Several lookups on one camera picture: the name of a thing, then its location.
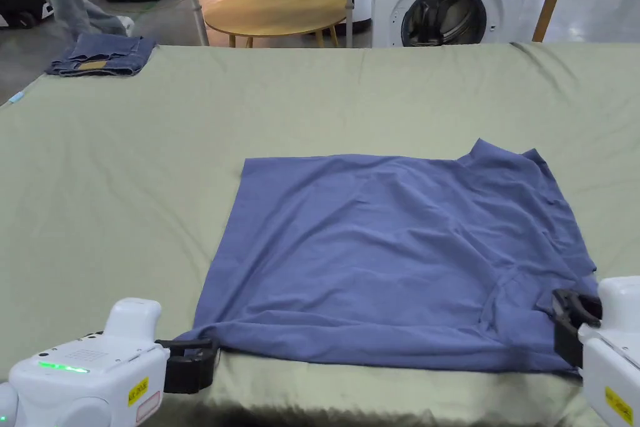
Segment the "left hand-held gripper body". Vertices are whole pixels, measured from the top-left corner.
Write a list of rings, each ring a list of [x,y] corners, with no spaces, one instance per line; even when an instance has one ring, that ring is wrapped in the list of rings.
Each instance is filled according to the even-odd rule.
[[[15,364],[1,385],[2,426],[140,426],[166,394],[197,394],[214,361],[169,361],[155,343],[161,305],[124,298],[105,328]]]

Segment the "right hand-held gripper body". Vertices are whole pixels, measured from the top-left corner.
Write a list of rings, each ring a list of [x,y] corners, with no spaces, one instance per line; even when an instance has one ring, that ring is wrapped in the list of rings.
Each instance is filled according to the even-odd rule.
[[[591,408],[608,426],[639,426],[639,276],[597,287],[599,328],[554,323],[554,350],[582,378]]]

